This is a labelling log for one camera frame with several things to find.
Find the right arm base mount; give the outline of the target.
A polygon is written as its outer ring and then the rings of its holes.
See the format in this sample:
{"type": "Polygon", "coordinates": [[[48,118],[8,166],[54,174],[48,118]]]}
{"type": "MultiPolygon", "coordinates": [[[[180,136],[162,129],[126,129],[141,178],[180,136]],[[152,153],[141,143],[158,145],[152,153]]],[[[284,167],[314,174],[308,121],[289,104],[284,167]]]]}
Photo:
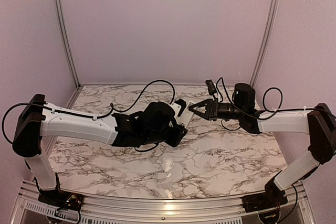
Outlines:
{"type": "Polygon", "coordinates": [[[286,196],[267,196],[265,193],[247,195],[242,198],[245,212],[261,211],[270,208],[277,208],[288,203],[286,196]]]}

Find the white remote control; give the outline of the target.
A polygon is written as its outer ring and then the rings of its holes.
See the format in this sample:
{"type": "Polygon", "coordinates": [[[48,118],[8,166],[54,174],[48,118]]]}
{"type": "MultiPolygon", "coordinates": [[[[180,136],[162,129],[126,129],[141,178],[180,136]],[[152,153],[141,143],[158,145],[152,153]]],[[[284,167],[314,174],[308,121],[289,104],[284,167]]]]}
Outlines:
{"type": "Polygon", "coordinates": [[[180,109],[180,114],[178,117],[177,117],[177,123],[185,128],[188,128],[193,116],[194,116],[194,113],[192,111],[189,110],[189,106],[190,105],[193,105],[195,102],[192,101],[192,100],[189,100],[187,103],[186,103],[186,107],[184,109],[180,109]]]}

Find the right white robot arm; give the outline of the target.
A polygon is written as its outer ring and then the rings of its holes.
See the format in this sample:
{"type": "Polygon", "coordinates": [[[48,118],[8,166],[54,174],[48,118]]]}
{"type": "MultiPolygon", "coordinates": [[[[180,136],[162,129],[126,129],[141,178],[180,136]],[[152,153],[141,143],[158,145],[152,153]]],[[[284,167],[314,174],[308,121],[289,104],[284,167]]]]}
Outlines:
{"type": "Polygon", "coordinates": [[[294,132],[310,137],[307,151],[265,185],[265,192],[260,195],[263,206],[273,206],[280,199],[280,192],[310,176],[335,156],[335,115],[325,103],[313,108],[257,110],[255,90],[250,85],[235,84],[232,96],[224,102],[215,98],[219,90],[212,81],[206,83],[211,98],[188,107],[199,117],[208,121],[237,120],[239,126],[250,134],[294,132]]]}

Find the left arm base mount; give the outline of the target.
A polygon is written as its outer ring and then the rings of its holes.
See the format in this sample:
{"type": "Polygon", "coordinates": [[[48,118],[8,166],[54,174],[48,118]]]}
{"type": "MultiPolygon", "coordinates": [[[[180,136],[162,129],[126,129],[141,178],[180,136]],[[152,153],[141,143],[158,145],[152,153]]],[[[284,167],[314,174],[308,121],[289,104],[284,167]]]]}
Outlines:
{"type": "Polygon", "coordinates": [[[38,201],[52,205],[61,209],[80,211],[83,203],[83,195],[69,191],[42,191],[38,201]]]}

